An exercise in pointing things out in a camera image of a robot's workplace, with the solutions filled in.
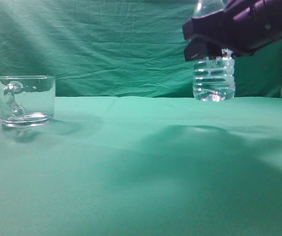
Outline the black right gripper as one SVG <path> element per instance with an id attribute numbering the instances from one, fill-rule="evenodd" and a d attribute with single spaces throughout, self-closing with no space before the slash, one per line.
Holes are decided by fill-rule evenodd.
<path id="1" fill-rule="evenodd" d="M 182 25 L 185 61 L 221 58 L 224 49 L 254 53 L 282 39 L 282 0 L 229 0 L 224 10 Z"/>

